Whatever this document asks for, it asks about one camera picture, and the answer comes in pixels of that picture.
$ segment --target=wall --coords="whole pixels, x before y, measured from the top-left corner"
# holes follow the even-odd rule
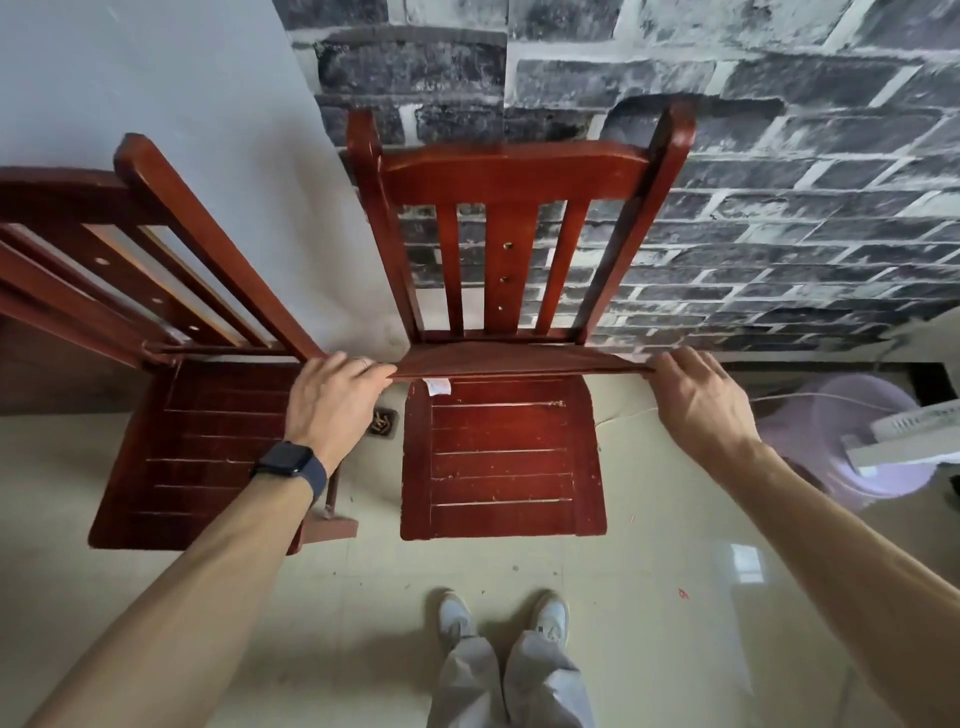
[[[2,0],[0,18],[0,164],[109,169],[123,134],[144,133],[322,346],[403,348],[269,0]]]
[[[691,157],[594,344],[823,352],[960,301],[960,2],[275,0],[324,122],[375,109],[387,144],[606,137],[645,144],[677,95]],[[597,205],[557,325],[616,205]],[[541,211],[526,323],[561,206]],[[461,210],[467,285],[483,210]],[[442,284],[432,209],[402,211]]]

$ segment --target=person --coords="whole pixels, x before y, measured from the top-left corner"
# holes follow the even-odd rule
[[[394,370],[341,352],[308,362],[290,394],[286,440],[312,449],[332,473],[363,435]],[[910,726],[960,724],[960,591],[764,445],[746,394],[713,356],[686,348],[662,354],[649,380],[667,432],[746,512],[890,708]],[[316,494],[308,477],[257,473],[27,725],[203,725]],[[524,728],[592,723],[579,671],[564,655],[569,615],[558,596],[544,597],[515,647],[505,702],[495,657],[466,607],[450,596],[440,612],[450,652],[432,728],[507,719]]]

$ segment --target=chair backrest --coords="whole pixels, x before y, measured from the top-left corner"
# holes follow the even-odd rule
[[[190,353],[323,355],[148,138],[127,134],[113,163],[113,172],[0,168],[0,313],[136,367]],[[276,340],[156,228],[169,229]]]
[[[586,343],[630,267],[693,142],[690,109],[663,113],[648,149],[609,141],[490,146],[434,144],[385,153],[372,112],[349,114],[347,144],[360,199],[411,344],[483,340]],[[626,201],[571,328],[552,328],[593,200]],[[520,309],[540,205],[566,210],[533,329]],[[457,205],[486,206],[484,328],[464,330]],[[450,331],[424,330],[398,206],[434,206]]]

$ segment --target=black smartwatch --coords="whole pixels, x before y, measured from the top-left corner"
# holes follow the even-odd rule
[[[253,465],[251,477],[257,473],[269,473],[282,477],[300,476],[310,484],[313,499],[326,487],[326,469],[324,464],[306,445],[294,445],[284,440],[267,450]]]

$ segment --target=floor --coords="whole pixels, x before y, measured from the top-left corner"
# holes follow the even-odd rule
[[[402,431],[344,465],[355,541],[284,563],[217,726],[421,728],[441,654],[426,604],[454,588],[501,651],[537,590],[571,611],[598,724],[896,725],[747,519],[669,441],[639,377],[589,377],[610,530],[594,538],[398,536]],[[404,385],[381,403],[402,410]],[[17,725],[175,554],[93,551],[124,415],[0,419],[0,723]],[[941,474],[867,518],[960,581]]]

